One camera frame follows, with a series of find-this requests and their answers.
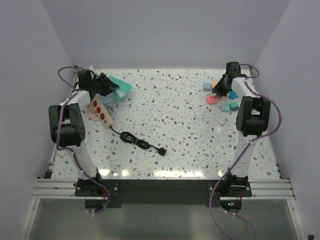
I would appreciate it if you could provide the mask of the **yellow cube plug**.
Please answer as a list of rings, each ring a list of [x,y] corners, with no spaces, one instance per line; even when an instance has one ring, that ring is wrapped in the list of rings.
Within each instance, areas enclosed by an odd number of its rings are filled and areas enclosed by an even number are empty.
[[[211,89],[213,90],[213,89],[216,87],[217,84],[218,84],[217,81],[213,81],[213,82],[211,83]]]

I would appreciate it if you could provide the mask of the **light blue cube plug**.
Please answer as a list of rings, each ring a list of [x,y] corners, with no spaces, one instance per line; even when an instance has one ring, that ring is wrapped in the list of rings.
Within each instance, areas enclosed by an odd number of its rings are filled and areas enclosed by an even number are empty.
[[[203,91],[210,92],[212,90],[212,86],[210,83],[205,82],[202,86]]]

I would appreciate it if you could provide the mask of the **blue square adapter plug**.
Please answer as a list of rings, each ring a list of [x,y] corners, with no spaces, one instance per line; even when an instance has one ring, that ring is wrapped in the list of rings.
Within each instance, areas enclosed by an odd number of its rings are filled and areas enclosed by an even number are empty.
[[[229,98],[232,99],[232,100],[238,98],[237,93],[234,92],[234,91],[230,91],[230,92],[228,93],[228,96],[229,96]]]

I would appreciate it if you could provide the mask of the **beige power strip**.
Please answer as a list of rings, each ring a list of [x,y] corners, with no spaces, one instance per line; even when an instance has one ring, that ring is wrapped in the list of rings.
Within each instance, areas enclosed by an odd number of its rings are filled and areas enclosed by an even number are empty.
[[[102,100],[96,95],[92,100],[92,106],[98,115],[98,118],[102,121],[106,128],[111,127],[114,124],[114,120],[103,105]]]

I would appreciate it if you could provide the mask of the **teal triangular power socket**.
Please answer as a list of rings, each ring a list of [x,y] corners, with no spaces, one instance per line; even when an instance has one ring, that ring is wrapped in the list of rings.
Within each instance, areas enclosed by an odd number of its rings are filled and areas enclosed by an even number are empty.
[[[120,80],[114,76],[109,76],[108,77],[110,81],[112,81],[114,84],[118,85],[119,88],[113,91],[113,94],[115,96],[115,99],[119,101],[122,99],[126,94],[128,94],[133,86],[130,83],[127,83],[123,80]]]

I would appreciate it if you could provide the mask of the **pink square adapter plug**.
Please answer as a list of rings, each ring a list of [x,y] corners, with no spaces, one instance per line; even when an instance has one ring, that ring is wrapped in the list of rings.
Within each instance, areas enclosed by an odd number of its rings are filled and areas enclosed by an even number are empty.
[[[215,95],[215,96],[207,95],[205,97],[205,101],[208,105],[215,105],[219,102],[219,100],[220,100],[220,97],[218,95]]]

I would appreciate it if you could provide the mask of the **teal cube plug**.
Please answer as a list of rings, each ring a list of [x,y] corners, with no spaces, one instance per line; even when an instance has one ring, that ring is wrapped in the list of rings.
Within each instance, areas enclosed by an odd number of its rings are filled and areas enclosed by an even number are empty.
[[[233,101],[229,104],[229,109],[234,112],[234,111],[237,111],[239,109],[239,105],[236,101]]]

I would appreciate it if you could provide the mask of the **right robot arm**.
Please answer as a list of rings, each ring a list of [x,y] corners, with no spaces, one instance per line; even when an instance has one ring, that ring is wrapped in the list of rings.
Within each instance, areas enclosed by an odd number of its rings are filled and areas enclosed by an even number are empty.
[[[238,142],[235,158],[226,173],[218,180],[212,192],[219,195],[235,196],[246,189],[249,180],[249,168],[255,148],[255,141],[263,137],[269,125],[271,101],[257,93],[248,82],[253,76],[241,72],[239,62],[226,63],[225,73],[212,92],[225,97],[233,90],[234,82],[243,90],[236,116],[235,126]]]

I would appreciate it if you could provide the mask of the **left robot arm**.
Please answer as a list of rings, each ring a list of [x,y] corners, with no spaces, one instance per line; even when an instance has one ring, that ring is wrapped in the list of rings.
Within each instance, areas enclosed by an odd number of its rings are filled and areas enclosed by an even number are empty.
[[[75,69],[79,79],[79,88],[67,82],[61,71]],[[105,74],[96,75],[90,69],[77,66],[65,66],[57,72],[59,78],[72,87],[73,92],[59,105],[48,108],[50,136],[58,151],[68,150],[73,156],[78,169],[78,178],[88,181],[86,191],[92,196],[99,196],[104,190],[98,168],[92,162],[85,146],[86,129],[82,117],[82,108],[91,103],[98,108],[98,119],[109,128],[114,120],[105,108],[101,96],[108,96],[120,86],[111,81]]]

